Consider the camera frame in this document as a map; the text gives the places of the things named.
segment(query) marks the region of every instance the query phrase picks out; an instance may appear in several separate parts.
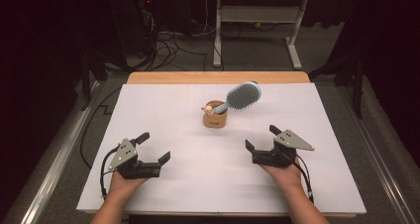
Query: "table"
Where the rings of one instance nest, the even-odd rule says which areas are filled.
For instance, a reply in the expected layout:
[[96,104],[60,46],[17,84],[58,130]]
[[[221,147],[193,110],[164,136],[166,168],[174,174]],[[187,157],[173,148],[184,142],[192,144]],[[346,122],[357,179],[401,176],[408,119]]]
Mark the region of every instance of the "table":
[[[259,83],[259,102],[243,112],[229,111],[223,129],[204,127],[200,106],[226,96],[227,90],[244,80]],[[169,109],[161,109],[160,103],[169,104]],[[154,162],[170,150],[171,160],[159,178],[140,188],[126,207],[127,213],[287,215],[281,193],[252,164],[245,149],[245,139],[258,150],[272,148],[270,124],[294,131],[315,147],[313,153],[298,153],[308,164],[315,204],[321,212],[330,216],[366,213],[316,88],[300,71],[132,73],[120,93],[77,209],[95,212],[102,204],[99,170],[105,154],[124,137],[150,132],[151,138],[137,146],[139,159]],[[110,175],[105,177],[108,186]]]

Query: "metal stand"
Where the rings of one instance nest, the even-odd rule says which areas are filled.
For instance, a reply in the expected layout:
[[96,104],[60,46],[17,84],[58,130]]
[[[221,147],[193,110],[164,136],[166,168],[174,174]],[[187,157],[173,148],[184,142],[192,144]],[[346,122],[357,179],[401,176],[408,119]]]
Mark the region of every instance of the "metal stand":
[[300,63],[294,43],[299,32],[307,2],[308,0],[302,0],[300,7],[260,7],[222,6],[221,0],[217,0],[213,65],[215,67],[222,65],[222,38],[220,36],[222,22],[293,23],[293,33],[291,37],[285,38],[285,42],[294,69],[301,70],[302,64]]

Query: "small figurine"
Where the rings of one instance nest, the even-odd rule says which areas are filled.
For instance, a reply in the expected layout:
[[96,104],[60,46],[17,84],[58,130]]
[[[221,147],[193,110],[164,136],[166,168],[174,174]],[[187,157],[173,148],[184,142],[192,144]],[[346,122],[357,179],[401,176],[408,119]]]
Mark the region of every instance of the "small figurine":
[[211,105],[211,103],[207,104],[206,106],[204,106],[201,109],[203,109],[204,113],[206,113],[206,114],[214,114],[213,106]]

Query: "brush bristles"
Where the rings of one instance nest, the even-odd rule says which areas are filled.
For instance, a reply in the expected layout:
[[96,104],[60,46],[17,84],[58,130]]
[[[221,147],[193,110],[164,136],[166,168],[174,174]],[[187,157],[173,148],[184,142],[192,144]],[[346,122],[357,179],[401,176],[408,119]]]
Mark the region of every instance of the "brush bristles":
[[242,110],[252,106],[261,97],[259,89],[253,84],[242,84],[228,94],[227,102],[233,110]]

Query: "wooden table edge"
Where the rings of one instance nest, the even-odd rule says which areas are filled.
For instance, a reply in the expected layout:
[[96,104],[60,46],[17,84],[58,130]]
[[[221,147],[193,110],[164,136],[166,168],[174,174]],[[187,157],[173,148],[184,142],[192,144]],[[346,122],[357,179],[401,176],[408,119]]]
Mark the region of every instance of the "wooden table edge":
[[127,84],[310,83],[302,71],[160,71],[133,72]]

